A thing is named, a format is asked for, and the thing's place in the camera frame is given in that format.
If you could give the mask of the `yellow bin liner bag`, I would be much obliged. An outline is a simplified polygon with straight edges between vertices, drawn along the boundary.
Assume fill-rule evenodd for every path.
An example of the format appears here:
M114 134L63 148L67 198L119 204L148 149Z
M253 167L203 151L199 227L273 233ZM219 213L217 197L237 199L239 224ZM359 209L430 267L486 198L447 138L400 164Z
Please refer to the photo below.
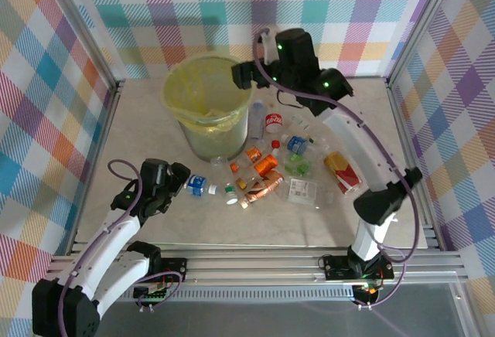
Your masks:
M229 131L247 114L252 88L240 89L231 69L241 61L218 52L174 65L162 86L162 103L187 129L201 135Z

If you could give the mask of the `aluminium side rail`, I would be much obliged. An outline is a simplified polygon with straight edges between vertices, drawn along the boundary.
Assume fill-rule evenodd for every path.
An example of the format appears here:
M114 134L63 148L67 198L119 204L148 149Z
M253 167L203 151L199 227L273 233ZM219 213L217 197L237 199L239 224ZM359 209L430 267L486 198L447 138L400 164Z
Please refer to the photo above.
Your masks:
M398 130L398 135L405 157L405 164L409 167L420 167L418 158L415 154L414 145L408 132L404 115L401 112L401 107L398 98L392 89L392 86L387 83L387 96L391 105L392 114ZM425 180L421 180L414 187L414 197L418 207L419 216L421 217L423 232L425 233L427 247L430 250L444 250L442 235L438 233L438 225L432 209Z
M92 161L92 164L90 165L90 169L88 172L87 184L85 185L84 190L82 192L82 196L81 196L82 200L80 201L80 205L78 207L76 216L74 218L70 234L67 237L67 245L65 246L65 248L63 250L63 254L71 254L71 252L72 252L72 247L73 247L74 241L75 241L76 236L77 236L77 231L78 231L78 228L80 225L80 220L81 220L81 217L84 213L84 207L86 205L87 196L89 194L89 190L90 190L91 184L92 184L93 179L94 179L95 171L97 169L97 165L99 163L100 156L104 150L106 140L108 139L108 134L109 134L109 131L111 129L112 122L114 120L115 112L117 110L119 101L121 99L121 92L123 91L123 89L125 87L125 82L126 82L126 79L119 80L116 83L116 88L115 88L114 93L111 95L111 101L109 103L108 112L105 115L104 125L103 125L102 131L101 131L101 135L98 139L97 147L95 149L94 160Z

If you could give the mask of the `red white label bottle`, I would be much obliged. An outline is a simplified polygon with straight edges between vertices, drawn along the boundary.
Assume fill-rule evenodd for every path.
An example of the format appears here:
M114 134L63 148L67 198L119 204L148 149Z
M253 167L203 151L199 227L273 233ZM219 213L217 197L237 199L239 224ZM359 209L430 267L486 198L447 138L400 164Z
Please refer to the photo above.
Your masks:
M270 113L265 117L265 130L277 134L283 129L283 117L279 113Z

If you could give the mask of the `aluminium frame post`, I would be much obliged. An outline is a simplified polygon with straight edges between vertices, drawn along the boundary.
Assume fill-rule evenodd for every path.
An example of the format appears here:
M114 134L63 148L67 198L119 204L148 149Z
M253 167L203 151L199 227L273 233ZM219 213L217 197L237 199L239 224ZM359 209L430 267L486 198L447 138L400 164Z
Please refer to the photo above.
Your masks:
M391 56L384 74L390 89L397 84L400 76L414 56L421 38L431 25L435 14L443 0L409 0L405 9L405 18L401 24L404 31L398 40L398 45Z
M110 92L116 94L120 81L117 80L112 73L107 60L104 58L104 54L98 47L97 42L84 21L83 16L80 14L80 10L76 3L73 0L56 1L59 3L63 14L66 16L67 21L72 26L77 37L81 40L84 48L87 50L89 57L93 60L96 69L106 81Z

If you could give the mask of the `grey metal panel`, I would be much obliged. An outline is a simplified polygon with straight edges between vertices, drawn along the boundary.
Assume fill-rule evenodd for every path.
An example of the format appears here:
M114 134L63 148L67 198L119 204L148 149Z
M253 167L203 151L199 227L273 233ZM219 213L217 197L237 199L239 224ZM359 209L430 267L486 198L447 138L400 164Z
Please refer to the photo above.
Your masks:
M350 302L114 304L94 337L468 337L445 284L402 285L371 310Z

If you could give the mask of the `orange label bottle red cap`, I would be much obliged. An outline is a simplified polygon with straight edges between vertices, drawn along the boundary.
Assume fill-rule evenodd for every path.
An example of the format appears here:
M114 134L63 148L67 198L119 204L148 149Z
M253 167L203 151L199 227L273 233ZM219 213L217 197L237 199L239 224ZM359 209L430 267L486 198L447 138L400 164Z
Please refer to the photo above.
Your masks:
M260 157L253 164L253 169L263 177L278 166L278 148L273 148L272 143L268 142L266 146L260 148L260 153Z

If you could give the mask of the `clear plastic bin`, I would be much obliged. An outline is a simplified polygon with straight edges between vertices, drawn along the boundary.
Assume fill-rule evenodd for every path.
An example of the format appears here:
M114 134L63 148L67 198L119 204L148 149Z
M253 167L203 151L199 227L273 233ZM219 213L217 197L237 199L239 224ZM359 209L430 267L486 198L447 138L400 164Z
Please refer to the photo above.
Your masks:
M187 129L180 122L179 125L198 158L207 162L216 156L232 159L241 153L248 138L248 108L247 114L229 131L201 135Z

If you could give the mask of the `tall clear plastic bottle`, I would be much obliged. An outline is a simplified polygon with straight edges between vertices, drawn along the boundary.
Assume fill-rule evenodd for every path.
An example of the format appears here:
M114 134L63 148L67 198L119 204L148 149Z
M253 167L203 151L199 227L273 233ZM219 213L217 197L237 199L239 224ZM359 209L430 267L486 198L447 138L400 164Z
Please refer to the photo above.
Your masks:
M262 100L255 100L248 111L248 136L250 139L263 138L265 130L266 106Z

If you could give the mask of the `clear bottle green label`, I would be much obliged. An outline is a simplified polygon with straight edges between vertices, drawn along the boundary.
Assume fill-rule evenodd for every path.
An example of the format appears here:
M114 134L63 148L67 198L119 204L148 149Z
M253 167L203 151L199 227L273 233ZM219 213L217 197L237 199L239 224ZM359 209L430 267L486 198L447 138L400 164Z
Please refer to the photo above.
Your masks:
M285 149L275 149L275 157L278 160L277 170L290 175L308 178L312 174L312 163L302 155Z

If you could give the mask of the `small bottle blue label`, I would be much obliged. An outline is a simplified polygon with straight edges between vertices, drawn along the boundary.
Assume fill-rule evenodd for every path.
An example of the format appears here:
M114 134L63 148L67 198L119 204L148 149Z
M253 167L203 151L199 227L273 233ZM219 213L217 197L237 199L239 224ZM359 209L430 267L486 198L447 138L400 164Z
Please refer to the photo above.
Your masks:
M280 141L288 151L297 155L303 155L309 145L309 142L306 139L289 134L283 134L280 137Z

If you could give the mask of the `clear bottle large blue label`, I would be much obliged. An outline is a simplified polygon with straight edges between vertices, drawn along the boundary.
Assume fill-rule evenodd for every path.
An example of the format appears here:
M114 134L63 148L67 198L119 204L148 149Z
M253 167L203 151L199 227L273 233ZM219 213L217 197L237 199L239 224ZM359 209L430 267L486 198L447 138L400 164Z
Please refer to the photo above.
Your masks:
M211 183L206 177L201 175L191 175L184 185L185 190L191 196L202 197L205 195L215 196L217 185Z

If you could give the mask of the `copper label plastic bottle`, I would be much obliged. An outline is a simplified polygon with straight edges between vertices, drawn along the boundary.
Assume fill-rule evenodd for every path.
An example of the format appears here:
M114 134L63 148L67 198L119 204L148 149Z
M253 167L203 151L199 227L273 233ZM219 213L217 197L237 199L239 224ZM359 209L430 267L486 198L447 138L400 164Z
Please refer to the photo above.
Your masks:
M240 199L239 204L243 209L247 209L252 203L274 192L275 189L284 182L282 173L271 170L261 177Z

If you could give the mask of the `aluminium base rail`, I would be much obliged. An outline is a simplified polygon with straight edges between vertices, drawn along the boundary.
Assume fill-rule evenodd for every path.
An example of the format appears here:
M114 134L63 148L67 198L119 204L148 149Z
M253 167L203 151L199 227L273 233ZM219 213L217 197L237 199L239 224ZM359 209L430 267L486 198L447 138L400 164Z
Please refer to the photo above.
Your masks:
M344 255L342 247L260 247L159 243L164 257L187 259L187 286L317 285L325 282L318 259ZM460 255L418 250L409 260L405 284L467 281Z

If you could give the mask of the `small bottle orange cap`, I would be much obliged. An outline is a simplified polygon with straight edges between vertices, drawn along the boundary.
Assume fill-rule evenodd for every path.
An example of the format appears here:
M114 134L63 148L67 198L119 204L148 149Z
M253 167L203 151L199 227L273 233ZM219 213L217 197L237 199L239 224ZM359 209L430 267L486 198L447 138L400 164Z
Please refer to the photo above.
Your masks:
M243 151L240 156L230 163L230 170L233 173L240 171L253 165L261 158L261 150L256 146L251 146L246 151Z

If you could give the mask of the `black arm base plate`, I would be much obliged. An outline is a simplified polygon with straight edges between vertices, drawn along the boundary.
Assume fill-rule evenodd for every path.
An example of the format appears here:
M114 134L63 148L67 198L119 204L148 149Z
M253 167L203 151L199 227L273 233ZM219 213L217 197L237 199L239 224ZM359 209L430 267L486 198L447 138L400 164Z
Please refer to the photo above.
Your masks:
M390 261L379 255L376 259L358 264L356 270L348 263L347 255L324 254L317 260L327 281L336 280L394 280L394 269Z
M181 280L186 280L187 273L187 263L188 260L185 257L163 257L161 259L160 271L161 272L170 272L175 271L181 274ZM174 274L166 274L163 275L163 280L166 283L174 283L178 282L178 276Z

